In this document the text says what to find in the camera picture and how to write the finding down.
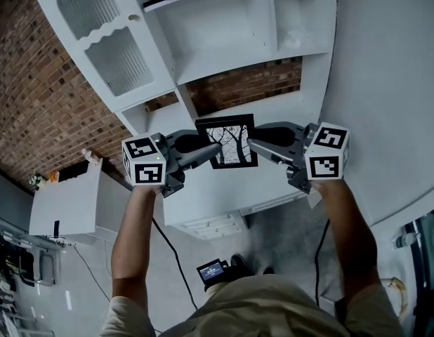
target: human arm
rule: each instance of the human arm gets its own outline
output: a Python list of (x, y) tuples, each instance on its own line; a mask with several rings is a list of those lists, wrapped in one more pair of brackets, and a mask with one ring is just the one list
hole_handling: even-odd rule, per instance
[(318, 182), (343, 273), (347, 304), (363, 289), (381, 284), (376, 242), (344, 180)]
[(112, 249), (112, 297), (123, 296), (147, 313), (147, 275), (150, 230), (158, 189), (135, 186)]

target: person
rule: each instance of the person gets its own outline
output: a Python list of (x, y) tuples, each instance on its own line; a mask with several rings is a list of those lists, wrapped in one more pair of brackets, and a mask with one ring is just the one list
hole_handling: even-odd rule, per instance
[[(278, 275), (222, 284), (186, 321), (161, 336), (403, 336), (376, 268), (376, 242), (343, 180), (317, 183), (343, 274), (346, 318), (339, 323)], [(135, 187), (112, 251), (112, 300), (102, 337), (155, 336), (145, 276), (158, 190)]]

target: gray wall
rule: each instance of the gray wall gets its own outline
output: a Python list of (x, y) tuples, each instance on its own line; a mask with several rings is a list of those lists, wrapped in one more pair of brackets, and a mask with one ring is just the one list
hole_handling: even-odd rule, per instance
[(33, 196), (0, 175), (0, 218), (28, 231)]
[(434, 0), (338, 0), (322, 120), (351, 129), (346, 180), (368, 222), (434, 187)]

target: framed tree picture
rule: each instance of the framed tree picture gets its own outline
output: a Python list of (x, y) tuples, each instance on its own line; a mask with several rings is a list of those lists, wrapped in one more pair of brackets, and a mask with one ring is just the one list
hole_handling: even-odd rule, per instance
[(213, 169), (258, 166), (258, 155), (247, 142), (254, 130), (252, 114), (199, 119), (195, 126), (201, 136), (222, 147), (222, 152), (211, 159)]

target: electronic device with screen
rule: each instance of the electronic device with screen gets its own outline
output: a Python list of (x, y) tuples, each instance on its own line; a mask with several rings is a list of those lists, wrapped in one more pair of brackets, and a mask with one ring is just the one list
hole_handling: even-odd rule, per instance
[(206, 265), (197, 268), (198, 274), (202, 279), (203, 283), (206, 285), (218, 283), (222, 275), (225, 273), (225, 268), (228, 267), (226, 261), (221, 262), (220, 259), (211, 261)]

